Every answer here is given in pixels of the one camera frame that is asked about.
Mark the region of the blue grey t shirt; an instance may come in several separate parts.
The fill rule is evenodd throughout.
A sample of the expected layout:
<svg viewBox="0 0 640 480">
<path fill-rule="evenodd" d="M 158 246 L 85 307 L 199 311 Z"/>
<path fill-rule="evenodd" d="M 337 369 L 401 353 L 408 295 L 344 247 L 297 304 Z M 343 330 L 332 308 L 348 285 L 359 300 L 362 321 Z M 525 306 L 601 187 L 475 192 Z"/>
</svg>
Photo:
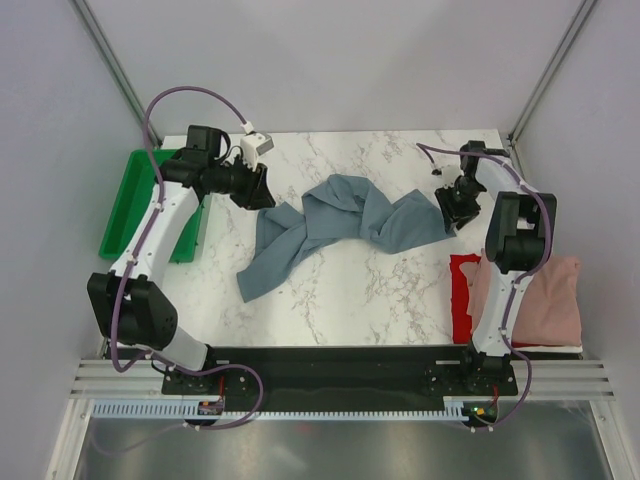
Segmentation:
<svg viewBox="0 0 640 480">
<path fill-rule="evenodd" d="M 390 202 L 359 176 L 330 175 L 302 196 L 302 206 L 299 212 L 284 202 L 258 213 L 253 259 L 236 275 L 244 302 L 276 289 L 302 261 L 341 240 L 363 240 L 397 254 L 454 236 L 438 206 L 420 191 Z"/>
</svg>

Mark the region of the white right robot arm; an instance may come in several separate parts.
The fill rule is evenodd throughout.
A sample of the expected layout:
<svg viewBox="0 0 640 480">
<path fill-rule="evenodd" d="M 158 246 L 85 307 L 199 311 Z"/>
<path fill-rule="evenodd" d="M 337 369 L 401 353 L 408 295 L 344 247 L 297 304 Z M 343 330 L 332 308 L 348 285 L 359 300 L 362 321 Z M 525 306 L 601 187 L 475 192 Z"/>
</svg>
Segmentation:
<svg viewBox="0 0 640 480">
<path fill-rule="evenodd" d="M 481 319 L 460 366 L 445 368 L 443 384 L 455 395 L 516 395 L 512 333 L 524 294 L 550 257 L 557 199 L 526 183 L 504 159 L 503 150 L 472 140 L 456 155 L 461 174 L 435 196 L 447 233 L 479 215 L 480 194 L 488 193 L 494 200 L 484 246 L 490 280 Z"/>
</svg>

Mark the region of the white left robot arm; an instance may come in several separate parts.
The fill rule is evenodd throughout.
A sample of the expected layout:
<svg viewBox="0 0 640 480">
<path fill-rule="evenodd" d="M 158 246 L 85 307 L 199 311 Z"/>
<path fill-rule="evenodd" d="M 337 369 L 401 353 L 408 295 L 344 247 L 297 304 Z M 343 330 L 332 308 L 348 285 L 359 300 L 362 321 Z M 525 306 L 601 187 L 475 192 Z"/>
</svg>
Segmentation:
<svg viewBox="0 0 640 480">
<path fill-rule="evenodd" d="M 198 393 L 216 388 L 220 371 L 207 361 L 208 346 L 179 326 L 161 284 L 185 225 L 206 196 L 227 195 L 249 211 L 274 207 L 260 161 L 273 147 L 269 134 L 251 127 L 232 144 L 220 129 L 192 125 L 185 146 L 152 165 L 156 179 L 139 226 L 110 270 L 87 283 L 99 330 L 112 348 L 125 344 L 157 355 L 185 371 L 185 382 Z"/>
</svg>

